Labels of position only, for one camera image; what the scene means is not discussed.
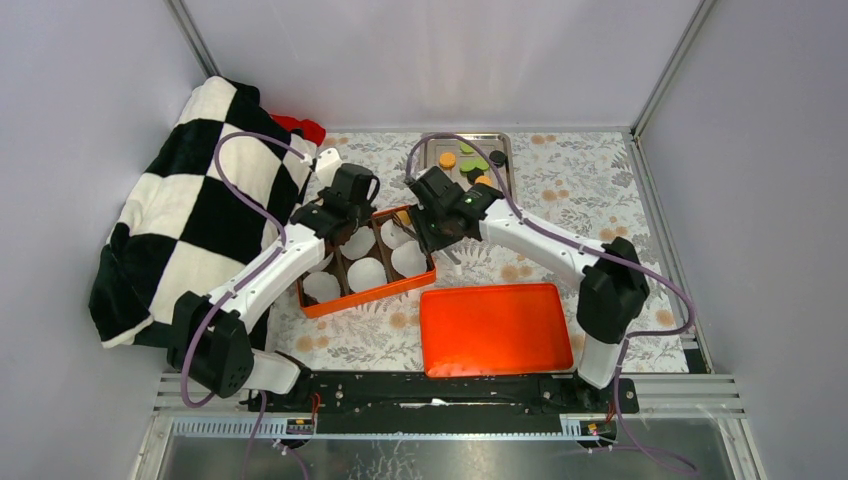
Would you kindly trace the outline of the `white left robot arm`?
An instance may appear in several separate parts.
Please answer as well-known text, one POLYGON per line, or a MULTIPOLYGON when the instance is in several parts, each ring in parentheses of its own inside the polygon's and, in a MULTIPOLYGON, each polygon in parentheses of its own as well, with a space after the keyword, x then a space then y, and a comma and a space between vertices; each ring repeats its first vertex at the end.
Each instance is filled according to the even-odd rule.
POLYGON ((346 243, 375 212, 380 181, 369 169, 343 163, 315 200, 293 212, 278 237, 241 272, 200 296, 176 302, 167 359, 180 373, 184 403, 194 381, 210 396, 228 398, 243 389, 268 391, 288 411, 309 401, 301 366, 283 354, 253 348, 250 333, 271 304, 309 269, 346 243))

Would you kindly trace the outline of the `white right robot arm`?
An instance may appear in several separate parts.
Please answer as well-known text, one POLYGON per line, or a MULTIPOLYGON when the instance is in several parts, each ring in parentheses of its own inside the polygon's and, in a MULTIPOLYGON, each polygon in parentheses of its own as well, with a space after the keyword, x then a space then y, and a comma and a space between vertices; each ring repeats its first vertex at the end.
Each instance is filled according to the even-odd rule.
POLYGON ((523 210, 495 187, 465 188, 439 167, 405 183, 417 199, 410 217, 424 252, 465 238, 484 241, 526 256, 577 288, 576 320, 586 340, 573 396, 589 412, 607 405, 625 334, 650 293, 633 244, 578 236, 523 210))

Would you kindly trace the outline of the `stainless steel tray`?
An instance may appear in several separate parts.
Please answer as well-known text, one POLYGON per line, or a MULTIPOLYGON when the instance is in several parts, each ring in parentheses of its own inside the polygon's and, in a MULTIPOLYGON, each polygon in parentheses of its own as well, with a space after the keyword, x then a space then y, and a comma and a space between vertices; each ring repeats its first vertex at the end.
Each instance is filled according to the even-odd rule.
POLYGON ((489 162, 490 168, 484 172, 485 175, 492 180, 493 187, 496 189, 500 188, 500 184, 497 180, 497 175, 495 174, 495 171, 497 171, 501 178, 504 180, 507 186, 507 191, 510 195, 513 195, 514 175, 511 160, 511 141, 509 136, 505 133, 498 132, 460 132, 459 136, 462 136, 463 138, 476 145, 484 153, 484 156, 479 155, 476 150, 473 155, 463 155, 459 149, 459 143, 461 141, 453 138, 429 139, 421 146, 421 152, 418 155, 419 167, 414 167, 413 171, 428 169, 430 167, 438 167, 452 181, 459 183, 465 190, 467 190, 473 184, 468 183, 465 174, 460 172, 459 165, 465 160, 473 160, 476 157, 482 157, 489 162), (505 166, 497 168, 489 160, 489 154, 493 150, 500 150, 507 154, 508 162, 505 166), (443 152, 452 152, 456 155, 456 165, 454 168, 450 170, 445 170, 439 166, 438 158, 439 155, 443 152))

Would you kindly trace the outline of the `steel tongs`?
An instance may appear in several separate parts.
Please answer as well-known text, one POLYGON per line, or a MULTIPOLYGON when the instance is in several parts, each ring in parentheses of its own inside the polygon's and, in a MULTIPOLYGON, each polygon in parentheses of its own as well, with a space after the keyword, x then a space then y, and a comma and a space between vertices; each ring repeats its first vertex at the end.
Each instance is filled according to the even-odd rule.
MULTIPOLYGON (((402 220, 399 218, 394 218, 393 222, 402 229, 406 234, 410 235, 413 239, 418 240, 419 236, 416 231, 413 229, 411 225, 404 224, 402 220)), ((438 251, 434 251, 435 255, 444 257, 448 262, 452 264, 452 270, 455 274, 460 275, 462 273, 462 262, 459 258, 449 249, 442 249, 438 251)))

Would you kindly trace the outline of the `orange cookie tin box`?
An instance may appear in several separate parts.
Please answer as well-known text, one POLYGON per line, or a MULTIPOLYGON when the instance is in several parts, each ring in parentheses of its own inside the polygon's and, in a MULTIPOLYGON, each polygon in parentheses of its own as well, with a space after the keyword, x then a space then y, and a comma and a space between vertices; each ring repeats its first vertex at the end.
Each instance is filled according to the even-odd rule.
POLYGON ((346 259, 341 254, 340 250, 337 250, 333 252, 334 260, 323 272, 330 273, 337 277, 342 290, 342 294, 339 299, 326 303, 317 303, 314 299, 307 296, 304 293, 302 281, 310 273, 309 269, 296 280, 299 306, 307 317, 317 318, 342 310, 360 307, 367 303, 383 300, 387 297, 428 286, 435 282, 436 266, 434 260, 430 256, 425 256, 427 258, 428 270, 424 274, 415 277, 404 278, 392 267, 390 257, 393 250, 387 248, 382 242, 380 237, 380 227, 390 218, 397 218, 396 213, 401 210, 407 210, 409 214, 410 207, 408 205, 404 205, 378 212, 374 214, 371 220, 366 224, 366 226, 372 228, 376 237, 376 244, 365 257, 375 258, 383 264, 388 277, 388 283, 384 286, 365 292, 352 292, 349 288, 347 272, 351 264, 355 261, 346 259))

